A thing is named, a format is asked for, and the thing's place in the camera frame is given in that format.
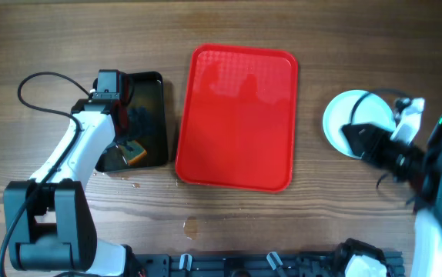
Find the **orange green sponge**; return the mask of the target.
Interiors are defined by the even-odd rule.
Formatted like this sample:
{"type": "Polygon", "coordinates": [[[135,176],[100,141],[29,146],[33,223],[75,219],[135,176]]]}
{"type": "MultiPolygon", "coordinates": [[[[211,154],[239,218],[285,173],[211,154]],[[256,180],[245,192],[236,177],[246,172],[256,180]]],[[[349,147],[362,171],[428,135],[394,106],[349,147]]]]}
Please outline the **orange green sponge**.
{"type": "Polygon", "coordinates": [[[120,145],[120,149],[129,166],[135,166],[147,156],[147,151],[136,140],[120,145]]]}

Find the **white plate with stain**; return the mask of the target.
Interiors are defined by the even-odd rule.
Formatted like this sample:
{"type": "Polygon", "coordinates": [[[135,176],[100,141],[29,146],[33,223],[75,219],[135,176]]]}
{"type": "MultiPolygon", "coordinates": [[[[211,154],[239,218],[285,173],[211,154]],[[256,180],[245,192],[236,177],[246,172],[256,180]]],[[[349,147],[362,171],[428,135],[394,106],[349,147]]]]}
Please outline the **white plate with stain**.
{"type": "MultiPolygon", "coordinates": [[[[350,90],[336,96],[323,113],[322,126],[327,141],[341,154],[358,159],[347,143],[341,127],[350,122],[353,106],[363,95],[364,90],[350,90]]],[[[370,123],[392,132],[396,128],[393,112],[389,105],[378,95],[367,96],[354,113],[353,124],[370,123]]]]}

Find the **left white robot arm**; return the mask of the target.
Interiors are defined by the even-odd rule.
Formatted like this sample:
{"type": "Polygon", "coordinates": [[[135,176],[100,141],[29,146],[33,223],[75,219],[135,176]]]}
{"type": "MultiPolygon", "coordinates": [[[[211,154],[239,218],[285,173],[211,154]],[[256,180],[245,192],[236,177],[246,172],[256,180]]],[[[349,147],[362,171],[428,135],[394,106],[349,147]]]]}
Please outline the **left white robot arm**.
{"type": "Polygon", "coordinates": [[[120,100],[80,99],[67,113],[70,125],[46,163],[3,193],[6,233],[0,248],[21,271],[60,276],[144,276],[127,245],[98,238],[85,187],[105,149],[127,123],[120,100]]]}

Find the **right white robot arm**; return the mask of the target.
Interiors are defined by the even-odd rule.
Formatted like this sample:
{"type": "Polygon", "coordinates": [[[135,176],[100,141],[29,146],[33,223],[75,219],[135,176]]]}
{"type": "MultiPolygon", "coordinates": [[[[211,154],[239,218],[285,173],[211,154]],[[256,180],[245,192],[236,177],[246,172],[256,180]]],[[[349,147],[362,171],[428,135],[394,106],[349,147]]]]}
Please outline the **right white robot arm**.
{"type": "Polygon", "coordinates": [[[416,213],[410,274],[442,276],[442,116],[426,150],[395,142],[390,132],[372,124],[345,124],[342,130],[354,155],[410,184],[416,213]]]}

